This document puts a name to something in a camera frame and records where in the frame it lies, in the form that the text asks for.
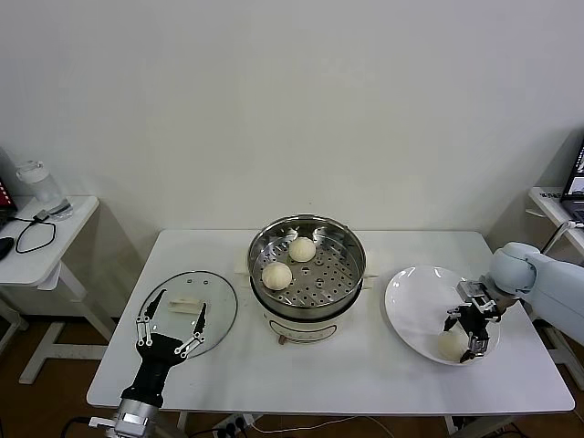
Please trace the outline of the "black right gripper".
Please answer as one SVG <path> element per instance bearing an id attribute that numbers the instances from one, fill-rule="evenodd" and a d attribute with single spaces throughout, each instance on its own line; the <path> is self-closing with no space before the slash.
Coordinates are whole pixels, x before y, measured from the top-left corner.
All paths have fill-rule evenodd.
<path id="1" fill-rule="evenodd" d="M 487 325 L 490 322 L 498 323 L 500 319 L 501 314 L 497 307 L 490 308 L 486 312 L 481 312 L 474 304 L 463 303 L 460 307 L 451 308 L 447 311 L 443 331 L 450 331 L 459 321 L 468 336 L 467 350 L 459 359 L 460 363 L 465 363 L 485 355 L 489 342 Z"/>

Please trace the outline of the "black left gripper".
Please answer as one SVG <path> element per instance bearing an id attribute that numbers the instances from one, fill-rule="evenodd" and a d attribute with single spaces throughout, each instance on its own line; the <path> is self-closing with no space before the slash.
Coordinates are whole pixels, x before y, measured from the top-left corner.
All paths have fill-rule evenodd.
<path id="1" fill-rule="evenodd" d="M 160 288 L 151 292 L 141 305 L 135 319 L 137 329 L 137 351 L 141 365 L 130 387 L 121 398 L 143 402 L 149 405 L 163 405 L 162 391 L 170 369 L 185 361 L 194 349 L 204 343 L 207 304 L 203 302 L 198 319 L 193 325 L 193 333 L 184 343 L 179 339 L 152 333 L 154 316 L 165 294 Z"/>

